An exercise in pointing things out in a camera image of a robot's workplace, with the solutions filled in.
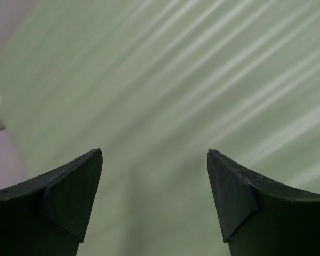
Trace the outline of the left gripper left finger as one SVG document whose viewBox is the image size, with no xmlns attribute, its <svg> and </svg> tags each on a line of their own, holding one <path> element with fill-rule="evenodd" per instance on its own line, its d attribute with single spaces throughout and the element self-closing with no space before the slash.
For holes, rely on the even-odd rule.
<svg viewBox="0 0 320 256">
<path fill-rule="evenodd" d="M 94 149 L 71 162 L 0 189 L 0 255 L 76 255 L 101 177 Z"/>
</svg>

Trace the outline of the green suitcase blue lining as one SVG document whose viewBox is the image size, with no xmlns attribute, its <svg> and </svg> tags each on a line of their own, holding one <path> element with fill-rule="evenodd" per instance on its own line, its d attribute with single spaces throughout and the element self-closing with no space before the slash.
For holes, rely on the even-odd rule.
<svg viewBox="0 0 320 256">
<path fill-rule="evenodd" d="M 0 119 L 30 178 L 101 149 L 79 255 L 228 255 L 210 149 L 320 194 L 320 1 L 39 1 Z"/>
</svg>

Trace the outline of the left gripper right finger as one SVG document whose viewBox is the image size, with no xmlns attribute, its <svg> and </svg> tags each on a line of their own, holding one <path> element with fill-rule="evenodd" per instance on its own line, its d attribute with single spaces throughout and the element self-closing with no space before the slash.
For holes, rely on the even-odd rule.
<svg viewBox="0 0 320 256">
<path fill-rule="evenodd" d="M 320 194 L 296 189 L 217 150 L 207 172 L 231 255 L 320 255 Z"/>
</svg>

